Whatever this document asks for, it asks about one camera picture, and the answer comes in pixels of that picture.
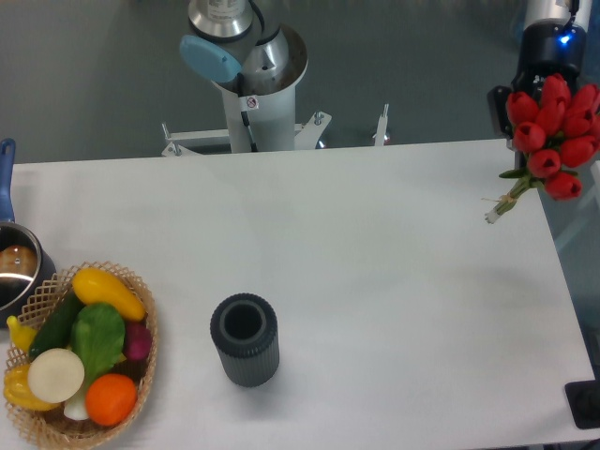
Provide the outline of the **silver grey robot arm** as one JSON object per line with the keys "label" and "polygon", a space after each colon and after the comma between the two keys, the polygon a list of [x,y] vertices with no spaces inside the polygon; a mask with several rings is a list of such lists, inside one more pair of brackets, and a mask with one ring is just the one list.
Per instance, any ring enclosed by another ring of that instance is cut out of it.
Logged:
{"label": "silver grey robot arm", "polygon": [[[314,23],[314,31],[330,51],[321,64],[337,66],[321,87],[350,94],[380,84],[406,93],[416,85],[425,90],[421,100],[428,101],[481,78],[489,88],[487,101],[499,133],[507,130],[504,103],[509,94],[536,96],[553,73],[564,76],[569,91],[577,87],[593,15],[591,1],[525,2],[515,76],[507,85],[491,86],[493,76],[484,72],[493,59],[488,52],[476,53],[452,37],[426,50],[426,40],[442,34],[440,27],[429,26],[419,35],[425,21],[398,16],[397,1],[373,5],[382,12],[377,23],[369,22],[365,14],[349,25]],[[275,118],[291,123],[296,86],[313,59],[304,37],[282,21],[283,6],[281,1],[192,1],[187,9],[190,32],[182,37],[179,51],[187,66],[224,96],[255,97],[259,108],[267,97],[283,96],[284,105]]]}

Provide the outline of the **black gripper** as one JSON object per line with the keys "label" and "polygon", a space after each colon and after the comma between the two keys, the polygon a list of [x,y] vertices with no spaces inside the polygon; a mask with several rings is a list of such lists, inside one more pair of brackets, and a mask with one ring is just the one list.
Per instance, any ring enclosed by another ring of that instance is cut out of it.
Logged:
{"label": "black gripper", "polygon": [[[587,32],[580,26],[556,22],[537,22],[523,33],[517,74],[511,82],[514,91],[532,94],[548,76],[560,74],[571,93],[578,88],[582,70]],[[487,93],[487,105],[494,133],[512,137],[513,126],[506,110],[506,102],[512,93],[510,86],[498,85]]]}

